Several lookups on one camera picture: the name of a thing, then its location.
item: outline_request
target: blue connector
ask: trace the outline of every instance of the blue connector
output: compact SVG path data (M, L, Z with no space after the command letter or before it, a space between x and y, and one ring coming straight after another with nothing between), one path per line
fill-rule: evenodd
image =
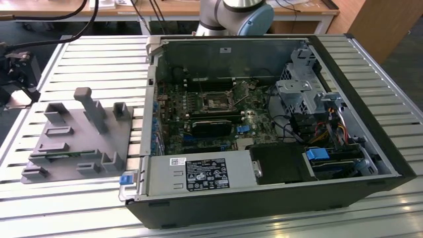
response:
M305 152L308 160L327 160L329 158L328 152L324 148L311 148Z
M249 131L249 125L243 125L236 128L237 133L244 133Z
M133 175L121 175L119 179L120 185L131 185L133 184Z

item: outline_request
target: metal frame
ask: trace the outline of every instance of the metal frame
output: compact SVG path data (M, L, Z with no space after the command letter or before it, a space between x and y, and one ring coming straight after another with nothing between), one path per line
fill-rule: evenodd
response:
M403 96L396 84L385 76L384 71L368 57L361 47L356 45L355 40L347 39L343 35L319 36L319 38L415 170L417 174L415 180L391 191L372 194L348 208L203 224L177 229L148 230L117 199L117 177L33 185L22 185L13 180L4 180L4 177L9 179L18 177L18 165L25 163L24 153L28 153L22 146L30 146L33 139L36 139L36 137L22 136L33 135L37 128L44 126L37 124L40 121L37 119L38 113L36 113L37 110L42 110L41 105L44 103L41 102L36 103L32 109L22 111L18 115L20 118L0 149L0 156L4 158L0 165L1 235L5 237L88 236L91 238L149 236L172 238L192 236L196 238L283 238L287 236L291 238L403 238L420 236L423 232L421 113L412 108L412 102ZM133 67L128 63L120 63L113 68L101 65L112 59L111 57L117 57L116 55L125 58L135 56L144 58L144 43L135 44L137 41L145 42L145 37L87 36L72 43L72 49L68 45L60 45L53 54L56 57L50 59L42 74L42 80L53 80L54 83L45 81L40 90L48 89L49 91L53 89L53 85L69 87L76 81L70 76L70 70L74 71L73 73L91 70L91 73L96 74L92 72L96 67L105 72L101 77L113 77L116 70L119 70L121 78L129 77L133 73L131 71ZM96 49L89 45L93 42L97 42ZM125 50L107 50L111 49L111 44L117 44ZM100 57L96 61L97 65L91 67L83 65L85 60L81 56ZM139 61L133 61L132 64L136 67L143 67ZM147 81L147 74L143 70L139 72L139 79ZM61 75L60 82L57 82L58 78L54 78L54 74ZM139 83L139 79L132 79L133 83ZM80 81L80 83L96 82L91 78L84 82ZM335 86L328 78L327 83L329 88L333 89ZM116 93L112 93L113 90L116 89L99 89L97 91L109 91L109 96L116 95L119 97L123 96L124 92L128 92L128 90L120 91L121 89L119 89L115 91ZM131 90L141 94L141 87L133 87ZM64 93L65 91L46 94L57 98L57 95ZM133 121L140 124L141 98L137 99L127 95L125 100L137 108ZM137 126L133 130L137 137L141 134L140 129L140 126ZM137 141L132 141L129 145L132 154L139 153L137 143ZM136 169L137 165L139 159L129 157L128 169Z

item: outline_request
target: desk leg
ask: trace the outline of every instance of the desk leg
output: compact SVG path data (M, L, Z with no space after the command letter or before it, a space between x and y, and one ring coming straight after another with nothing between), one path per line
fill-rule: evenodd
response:
M328 31L332 19L333 19L332 15L327 15L321 17L321 20L315 30L315 34L325 34L325 32Z
M149 17L149 16L145 16L145 17L144 17L144 20L145 20L145 24L147 24L148 28L151 29L151 27L149 27L151 17ZM143 21L141 21L140 18L139 18L139 23L140 23L143 35L144 35L144 36L149 36L148 29L147 29L147 27L144 26L144 23L143 23Z

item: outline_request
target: warning label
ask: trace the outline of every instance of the warning label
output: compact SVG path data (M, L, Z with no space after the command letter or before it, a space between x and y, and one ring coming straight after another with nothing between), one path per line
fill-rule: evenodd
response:
M224 158L185 162L187 190L189 192L229 188Z

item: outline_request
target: cable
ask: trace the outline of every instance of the cable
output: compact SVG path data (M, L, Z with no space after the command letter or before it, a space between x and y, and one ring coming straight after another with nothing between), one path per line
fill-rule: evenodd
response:
M288 8L288 7L285 7L285 6L283 6L280 3L279 3L279 0L275 0L276 1L276 3L277 3L277 5L280 6L280 7L283 7L284 9L288 9L288 10L291 10L291 11L293 11L293 14L295 14L295 19L293 19L293 23L292 23L292 27L291 27L291 34L293 33L293 26L295 26L295 22L296 22L296 13L297 12L301 12L300 10L296 10L295 9L295 5L292 4L292 3L289 3L287 0L283 0L285 3L288 3L291 6L292 6L292 8Z
M74 12L69 13L64 16L49 16L49 17L41 17L41 16L13 16L13 20L30 20L30 21L57 21L62 19L68 19L69 17L74 16L76 14L83 11L88 0L83 0L80 7L74 10Z
M272 118L275 119L277 117L283 117L284 119L288 119L288 120L291 119L291 117L288 115L277 115L277 116L273 116Z
M144 19L144 17L141 16L137 7L135 6L133 0L131 0L131 3L132 3L132 6L133 6L135 11L137 12L137 15L139 15L139 17L140 17L141 23L143 23L143 25L145 26L145 29L147 29L147 31L148 31L148 33L149 33L149 35L151 35L151 30L149 30L149 28L148 28L149 26L147 25L145 19Z
M163 13L161 13L160 6L159 6L159 4L157 4L156 0L152 0L152 1L153 1L153 4L155 4L155 5L156 5L156 7L157 7L159 14L160 14L160 16L161 16L161 20L163 20L163 22L164 22L164 26L165 26L165 20L164 20L164 16L163 16Z
M84 26L84 28L81 29L81 31L73 37L70 37L69 39L64 39L64 40L38 41L38 42L30 42L30 43L12 45L12 46L8 46L5 48L5 52L8 53L8 52L12 52L12 51L14 51L17 49L32 47L32 46L45 46L45 45L69 43L69 42L77 40L83 36L83 34L87 31L87 29L93 24L93 21L95 21L95 18L97 16L97 13L99 13L99 0L95 0L95 8L93 8L93 14L92 14L91 20L88 21L88 23Z
M163 24L161 24L161 20L160 20L160 18L159 18L159 14L157 14L156 8L155 8L155 6L153 6L152 1L151 1L151 0L148 0L148 1L149 1L151 8L152 8L152 10L153 10L153 14L156 15L156 18L157 18L157 21L159 21L159 25L160 25L160 28L161 28L161 32L163 32L163 34L165 35L165 30L164 30L164 27L163 27Z
M269 118L271 118L271 120L272 120L272 123L273 123L284 132L289 133L300 144L308 145L308 143L297 136L297 134L295 134L291 130L288 130L288 129L285 128L285 125L281 126L281 125L273 120L275 117L271 116L269 104L271 104L271 95L272 95L272 91L273 91L275 87L276 87L275 85L272 85L272 86L269 87L269 92L268 92L268 96L267 96L267 113L268 113L268 115L269 115Z

